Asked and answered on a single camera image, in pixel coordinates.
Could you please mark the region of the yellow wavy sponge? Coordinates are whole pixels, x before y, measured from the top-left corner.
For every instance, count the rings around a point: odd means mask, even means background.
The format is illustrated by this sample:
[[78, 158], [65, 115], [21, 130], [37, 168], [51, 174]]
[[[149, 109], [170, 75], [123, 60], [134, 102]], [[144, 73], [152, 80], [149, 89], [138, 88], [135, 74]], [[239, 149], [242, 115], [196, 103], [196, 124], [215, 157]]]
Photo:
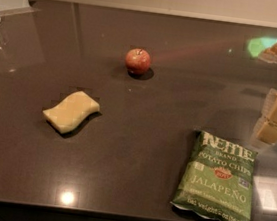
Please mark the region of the yellow wavy sponge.
[[59, 104], [43, 111], [43, 116], [61, 134], [75, 130], [90, 114], [99, 112], [100, 105], [82, 91], [71, 93]]

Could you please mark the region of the green jalapeno chips bag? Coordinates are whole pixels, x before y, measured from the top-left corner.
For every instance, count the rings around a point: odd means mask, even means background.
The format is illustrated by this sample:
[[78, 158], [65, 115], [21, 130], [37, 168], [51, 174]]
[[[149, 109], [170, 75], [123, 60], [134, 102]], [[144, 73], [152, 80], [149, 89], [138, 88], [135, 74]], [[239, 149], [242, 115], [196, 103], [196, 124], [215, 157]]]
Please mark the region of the green jalapeno chips bag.
[[172, 205], [214, 221], [250, 221], [257, 153], [199, 131]]

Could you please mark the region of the red apple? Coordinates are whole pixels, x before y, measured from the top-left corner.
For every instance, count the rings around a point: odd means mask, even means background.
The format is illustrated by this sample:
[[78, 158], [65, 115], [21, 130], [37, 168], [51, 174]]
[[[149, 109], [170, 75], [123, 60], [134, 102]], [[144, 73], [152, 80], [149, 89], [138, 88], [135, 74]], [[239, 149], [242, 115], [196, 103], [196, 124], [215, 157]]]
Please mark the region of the red apple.
[[127, 71], [133, 75], [143, 75], [150, 68], [151, 58], [142, 48], [131, 49], [125, 56]]

